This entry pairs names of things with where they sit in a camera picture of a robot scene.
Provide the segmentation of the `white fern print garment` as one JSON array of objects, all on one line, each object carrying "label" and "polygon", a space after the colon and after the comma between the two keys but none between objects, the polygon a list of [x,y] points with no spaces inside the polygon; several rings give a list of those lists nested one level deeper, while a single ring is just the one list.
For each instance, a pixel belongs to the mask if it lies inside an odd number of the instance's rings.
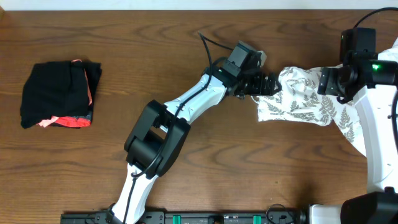
[{"label": "white fern print garment", "polygon": [[319,95],[322,69],[285,67],[279,73],[282,90],[257,101],[259,121],[295,121],[328,126],[335,123],[342,135],[366,155],[363,129],[353,102],[340,104],[335,96]]}]

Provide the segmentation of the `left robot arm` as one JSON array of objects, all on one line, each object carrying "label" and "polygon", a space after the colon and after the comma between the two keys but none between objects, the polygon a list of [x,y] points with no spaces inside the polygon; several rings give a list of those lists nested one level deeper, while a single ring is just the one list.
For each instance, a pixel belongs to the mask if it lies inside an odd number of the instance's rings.
[{"label": "left robot arm", "polygon": [[107,223],[137,223],[155,181],[174,164],[191,129],[207,109],[227,96],[272,96],[281,86],[262,68],[267,55],[238,42],[229,57],[212,61],[200,80],[178,98],[152,100],[143,109],[124,144],[127,176],[118,201],[106,215]]}]

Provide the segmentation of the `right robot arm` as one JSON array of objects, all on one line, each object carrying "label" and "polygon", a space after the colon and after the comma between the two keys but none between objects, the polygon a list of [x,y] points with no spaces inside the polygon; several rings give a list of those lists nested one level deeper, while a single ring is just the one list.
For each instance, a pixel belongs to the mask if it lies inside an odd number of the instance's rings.
[{"label": "right robot arm", "polygon": [[363,129],[367,192],[342,205],[312,205],[309,223],[397,223],[397,62],[381,60],[372,28],[344,30],[340,68],[324,68],[318,93],[352,101]]}]

